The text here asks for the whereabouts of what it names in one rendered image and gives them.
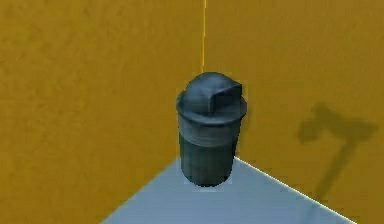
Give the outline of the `dark grey lidded bin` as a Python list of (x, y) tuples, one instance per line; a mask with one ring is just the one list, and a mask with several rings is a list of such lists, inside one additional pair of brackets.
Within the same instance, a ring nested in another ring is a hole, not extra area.
[(195, 185), (214, 187), (231, 175), (247, 102), (242, 84), (203, 72), (177, 96), (181, 170)]

